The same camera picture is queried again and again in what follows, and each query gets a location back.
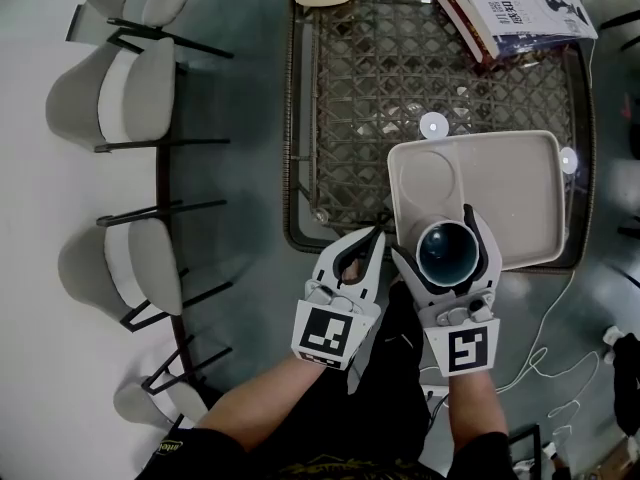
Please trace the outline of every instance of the glass table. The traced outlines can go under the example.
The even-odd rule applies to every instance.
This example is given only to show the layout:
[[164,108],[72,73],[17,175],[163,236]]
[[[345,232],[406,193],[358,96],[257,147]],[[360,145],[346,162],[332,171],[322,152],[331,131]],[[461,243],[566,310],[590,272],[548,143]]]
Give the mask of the glass table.
[[480,67],[435,0],[292,4],[285,87],[283,218],[298,250],[318,253],[354,229],[395,225],[387,155],[443,114],[450,135],[545,129],[578,156],[565,175],[565,249],[525,269],[570,272],[586,248],[595,123],[577,45]]

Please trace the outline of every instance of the gray floor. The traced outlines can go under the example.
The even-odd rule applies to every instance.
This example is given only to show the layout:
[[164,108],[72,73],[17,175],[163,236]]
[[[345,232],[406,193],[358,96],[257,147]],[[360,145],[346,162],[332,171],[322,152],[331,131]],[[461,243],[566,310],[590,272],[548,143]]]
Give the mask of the gray floor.
[[[585,0],[600,23],[634,10],[640,0]],[[228,389],[264,371],[289,350],[296,301],[303,294],[316,257],[294,251],[282,233],[281,146],[288,0],[190,0],[170,30],[234,51],[232,61],[200,53],[183,59],[197,71],[180,88],[180,122],[185,137],[229,137],[230,146],[183,148],[175,152],[175,196],[199,200],[223,196],[226,207],[176,219],[176,249],[192,270],[187,296],[232,279],[233,289],[189,309],[189,331],[199,339],[198,357],[233,346],[227,359],[207,370],[208,382]],[[86,12],[76,40],[97,42],[108,32]],[[598,41],[593,60],[593,90],[598,128],[596,206],[588,254],[567,294],[546,321],[539,345],[549,348],[539,368],[553,374],[571,367],[585,353],[604,352],[603,330],[617,323],[640,333],[640,292],[617,274],[618,266],[640,274],[640,244],[616,234],[618,224],[640,206],[640,167],[628,147],[629,121],[621,115],[624,94],[640,95],[634,75],[638,48],[621,55],[617,46],[640,25],[609,31]],[[392,275],[385,269],[385,283]],[[520,371],[542,315],[569,277],[505,273],[494,309],[502,318],[498,357],[492,375],[497,385]],[[380,298],[386,297],[385,285]],[[367,347],[356,360],[362,371]],[[425,356],[425,365],[430,358]],[[543,440],[566,423],[575,406],[548,419],[548,412],[571,400],[588,379],[593,358],[558,379],[530,372],[501,396],[509,426],[538,422]],[[429,373],[424,380],[441,381]],[[574,472],[593,465],[621,437],[613,418],[613,372],[601,364],[580,397],[566,452]],[[448,414],[427,437],[422,461],[446,471],[452,455]],[[531,453],[515,450],[516,458]]]

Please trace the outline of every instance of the book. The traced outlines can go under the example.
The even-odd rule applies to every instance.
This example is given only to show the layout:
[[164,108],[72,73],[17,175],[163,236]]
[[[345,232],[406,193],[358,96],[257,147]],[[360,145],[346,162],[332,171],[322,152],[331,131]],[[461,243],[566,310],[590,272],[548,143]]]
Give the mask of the book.
[[491,64],[496,59],[510,57],[534,50],[552,48],[573,41],[575,38],[562,35],[520,34],[492,36],[482,27],[482,21],[475,17],[472,23],[472,13],[465,13],[459,0],[436,0],[447,13],[462,38],[467,43],[475,60],[481,64]]
[[486,43],[488,36],[563,35],[596,39],[580,0],[456,0]]

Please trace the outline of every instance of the plastic tray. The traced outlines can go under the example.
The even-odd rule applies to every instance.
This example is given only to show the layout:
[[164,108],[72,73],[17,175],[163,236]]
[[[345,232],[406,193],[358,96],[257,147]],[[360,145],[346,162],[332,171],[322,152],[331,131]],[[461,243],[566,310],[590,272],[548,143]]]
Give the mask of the plastic tray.
[[503,270],[556,259],[564,246],[558,141],[544,130],[460,135],[395,146],[388,157],[398,243],[413,251],[425,219],[461,220],[472,205]]

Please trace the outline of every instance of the cup rim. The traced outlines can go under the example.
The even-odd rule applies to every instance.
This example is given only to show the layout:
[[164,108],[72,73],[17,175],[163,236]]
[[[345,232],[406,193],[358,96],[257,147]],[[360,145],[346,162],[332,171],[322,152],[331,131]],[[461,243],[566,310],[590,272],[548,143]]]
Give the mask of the cup rim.
[[[473,261],[473,266],[469,270],[469,273],[467,275],[465,275],[465,277],[464,277],[464,279],[462,281],[457,281],[455,283],[440,283],[440,282],[434,281],[424,271],[424,269],[422,268],[422,263],[420,262],[420,246],[422,245],[422,241],[427,236],[429,231],[431,231],[434,227],[442,226],[443,224],[456,224],[456,225],[466,229],[467,232],[469,233],[469,235],[471,236],[471,238],[473,239],[473,243],[476,245],[476,247],[475,247],[476,251],[475,251],[475,258],[474,258],[474,261]],[[431,284],[434,284],[436,286],[440,286],[442,288],[451,288],[453,286],[457,286],[460,283],[463,283],[464,281],[466,281],[469,278],[469,276],[471,274],[473,274],[473,271],[478,266],[478,261],[479,260],[480,260],[480,244],[478,243],[478,239],[476,238],[476,234],[471,230],[471,228],[469,226],[467,226],[464,222],[461,222],[459,220],[443,219],[443,220],[439,220],[439,221],[436,221],[436,222],[433,222],[433,223],[429,224],[426,228],[424,228],[424,231],[422,231],[422,233],[420,234],[420,238],[418,239],[418,244],[416,245],[416,263],[418,264],[418,269],[420,270],[422,275],[427,279],[427,281],[429,281]]]

